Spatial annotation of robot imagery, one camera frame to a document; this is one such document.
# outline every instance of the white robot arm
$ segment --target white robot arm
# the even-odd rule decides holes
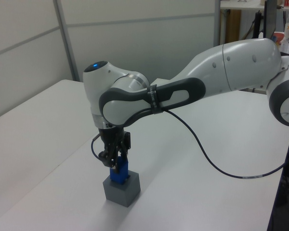
[[[105,61],[90,65],[83,73],[83,81],[94,123],[105,143],[99,157],[109,167],[116,165],[116,158],[109,153],[115,148],[110,144],[125,141],[125,146],[130,146],[124,127],[143,116],[229,91],[266,89],[273,115],[289,126],[289,56],[281,56],[269,39],[211,48],[197,55],[174,78],[157,79],[151,85],[144,75]]]

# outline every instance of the black cable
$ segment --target black cable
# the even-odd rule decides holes
[[[252,26],[254,25],[254,21],[252,21],[251,26],[249,28],[249,30],[246,32],[246,34],[242,37],[242,40],[245,40],[247,38],[247,36],[250,34],[250,32],[252,31]]]
[[[95,154],[95,152],[94,152],[93,143],[94,143],[94,141],[96,141],[100,136],[101,136],[101,134],[98,133],[97,136],[94,137],[94,138],[92,139],[92,142],[91,142],[91,151],[92,151],[93,155],[94,155],[98,160],[100,160],[100,158],[99,158],[99,157]]]
[[[238,179],[254,179],[254,178],[262,178],[262,177],[266,177],[266,176],[269,176],[277,171],[279,171],[281,168],[283,168],[285,165],[287,165],[289,163],[289,159],[283,163],[281,166],[279,166],[278,168],[274,169],[273,171],[270,171],[268,173],[265,173],[265,174],[262,174],[262,175],[257,175],[257,176],[249,176],[249,177],[242,177],[242,176],[236,176],[236,175],[232,175],[232,174],[229,174],[227,172],[224,172],[222,171],[220,168],[218,168],[208,157],[208,155],[206,154],[206,152],[204,151],[201,143],[200,143],[200,140],[198,139],[197,135],[194,133],[194,131],[190,128],[190,126],[184,122],[184,120],[182,120],[180,117],[178,117],[175,113],[171,112],[171,111],[168,111],[168,110],[165,110],[165,112],[169,113],[170,115],[174,116],[175,118],[177,118],[181,123],[183,123],[187,129],[193,134],[193,136],[195,137],[199,147],[201,148],[205,158],[208,160],[208,162],[216,169],[218,170],[219,172],[223,173],[224,175],[227,175],[229,177],[233,177],[233,178],[238,178]]]

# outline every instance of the white table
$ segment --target white table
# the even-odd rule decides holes
[[[85,97],[62,80],[0,117],[0,217],[98,132]]]
[[[238,0],[229,0],[221,1],[221,10],[263,10],[264,6],[260,5],[260,0],[247,0],[247,1],[238,1]],[[286,6],[280,10],[289,11],[289,6]]]
[[[71,92],[85,101],[82,91]],[[289,127],[273,117],[265,95],[236,91],[173,111],[229,173],[258,175],[285,160]],[[0,231],[266,230],[281,170],[254,180],[222,175],[167,113],[125,130],[131,132],[130,169],[140,174],[135,203],[125,208],[105,199],[109,170],[91,154],[89,139],[0,218]],[[102,142],[94,148],[100,152]]]

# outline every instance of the gray block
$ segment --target gray block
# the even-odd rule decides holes
[[[128,207],[140,193],[139,174],[129,171],[129,178],[124,184],[116,183],[108,176],[103,186],[107,200]]]

